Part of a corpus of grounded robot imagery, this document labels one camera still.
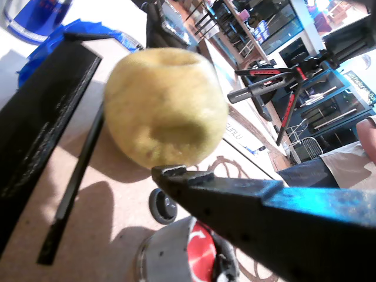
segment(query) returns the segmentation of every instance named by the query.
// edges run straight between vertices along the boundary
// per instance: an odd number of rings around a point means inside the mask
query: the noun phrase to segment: yellow apple
[[[176,48],[123,58],[107,82],[104,105],[115,143],[147,168],[200,163],[219,144],[228,114],[211,63]]]

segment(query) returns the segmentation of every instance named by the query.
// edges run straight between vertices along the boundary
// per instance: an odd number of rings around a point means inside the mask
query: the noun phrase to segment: wheel
[[[160,224],[168,225],[175,221],[177,204],[159,188],[149,196],[149,209],[154,219]]]

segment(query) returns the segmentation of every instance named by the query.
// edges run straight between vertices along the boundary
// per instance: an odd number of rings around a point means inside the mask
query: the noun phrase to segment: metal tool
[[[331,68],[337,69],[346,60],[374,49],[375,19],[372,18],[372,15],[368,15],[357,22],[328,34],[323,37],[323,40],[327,49],[320,50],[320,54],[314,58],[301,61],[292,68],[235,71],[237,75],[241,76],[265,76],[268,78],[229,93],[227,97],[232,104],[270,93],[276,89],[286,87],[294,81],[297,82],[296,90],[290,94],[281,129],[276,140],[277,146],[281,144],[284,132],[290,123],[293,114],[292,110],[295,108],[301,93],[303,82],[317,73],[323,62],[327,62]]]
[[[185,166],[152,169],[184,209],[287,281],[368,281],[376,194],[229,179]]]
[[[65,226],[68,222],[69,216],[71,215],[82,177],[89,164],[100,131],[102,130],[103,120],[103,104],[101,104],[94,118],[92,127],[90,128],[90,131],[82,146],[82,151],[78,157],[78,162],[72,176],[70,177],[63,199],[60,202],[58,210],[56,211],[55,218],[43,243],[42,250],[39,253],[39,264],[51,265],[55,259],[55,254],[58,251],[59,243],[63,236]]]

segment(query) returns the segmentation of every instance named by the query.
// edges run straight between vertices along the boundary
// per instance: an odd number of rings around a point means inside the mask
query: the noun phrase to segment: black rod
[[[63,199],[60,202],[53,223],[43,243],[42,250],[39,253],[37,261],[37,263],[39,264],[52,265],[53,260],[55,259],[55,255],[63,236],[66,223],[68,222],[68,218],[71,215],[71,211],[82,181],[82,177],[89,164],[102,126],[103,104],[101,104],[101,106],[99,107],[99,110],[94,118],[92,127],[90,128],[88,136],[86,137],[86,140],[83,144],[82,151],[78,157],[78,162],[76,164],[75,170],[70,177]]]

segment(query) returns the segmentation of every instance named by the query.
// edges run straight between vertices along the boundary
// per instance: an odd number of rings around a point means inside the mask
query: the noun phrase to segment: jeans
[[[278,174],[290,187],[340,188],[320,157],[280,170]]]

